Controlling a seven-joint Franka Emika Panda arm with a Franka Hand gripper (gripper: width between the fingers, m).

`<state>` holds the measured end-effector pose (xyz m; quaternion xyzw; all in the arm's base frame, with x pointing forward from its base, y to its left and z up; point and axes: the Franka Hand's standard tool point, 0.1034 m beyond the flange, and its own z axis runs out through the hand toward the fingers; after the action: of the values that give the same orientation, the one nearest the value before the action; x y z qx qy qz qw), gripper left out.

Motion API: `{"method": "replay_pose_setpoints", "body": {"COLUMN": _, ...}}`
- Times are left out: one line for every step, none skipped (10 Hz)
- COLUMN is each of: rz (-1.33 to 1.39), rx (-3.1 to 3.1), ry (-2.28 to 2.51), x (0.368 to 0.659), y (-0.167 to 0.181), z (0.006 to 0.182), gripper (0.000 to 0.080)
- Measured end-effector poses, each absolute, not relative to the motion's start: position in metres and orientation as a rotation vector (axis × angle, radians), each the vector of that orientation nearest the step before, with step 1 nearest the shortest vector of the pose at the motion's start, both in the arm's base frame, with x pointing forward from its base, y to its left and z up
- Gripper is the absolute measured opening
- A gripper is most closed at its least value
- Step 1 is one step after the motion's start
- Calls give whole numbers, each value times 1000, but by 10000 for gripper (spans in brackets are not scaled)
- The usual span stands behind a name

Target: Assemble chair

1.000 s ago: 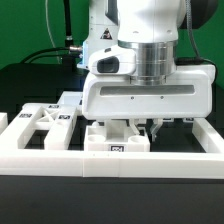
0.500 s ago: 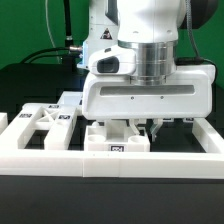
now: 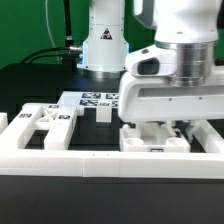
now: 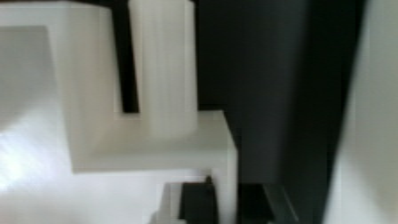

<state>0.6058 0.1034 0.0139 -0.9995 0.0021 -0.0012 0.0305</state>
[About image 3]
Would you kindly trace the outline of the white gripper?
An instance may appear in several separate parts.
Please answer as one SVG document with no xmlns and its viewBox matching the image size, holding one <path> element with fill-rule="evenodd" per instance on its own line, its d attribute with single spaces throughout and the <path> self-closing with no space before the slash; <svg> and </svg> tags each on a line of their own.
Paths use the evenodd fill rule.
<svg viewBox="0 0 224 224">
<path fill-rule="evenodd" d="M 224 118 L 224 66 L 212 45 L 154 45 L 126 57 L 118 115 L 125 122 Z"/>
</svg>

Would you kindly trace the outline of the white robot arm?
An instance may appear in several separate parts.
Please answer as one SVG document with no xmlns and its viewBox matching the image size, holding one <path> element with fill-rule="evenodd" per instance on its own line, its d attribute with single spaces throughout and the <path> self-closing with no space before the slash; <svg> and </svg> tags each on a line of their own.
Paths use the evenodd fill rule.
<svg viewBox="0 0 224 224">
<path fill-rule="evenodd" d="M 224 66 L 214 63 L 222 0 L 133 0 L 155 31 L 131 53 L 123 37 L 125 0 L 90 0 L 89 34 L 78 65 L 96 77 L 123 72 L 118 115 L 125 122 L 224 118 Z"/>
</svg>

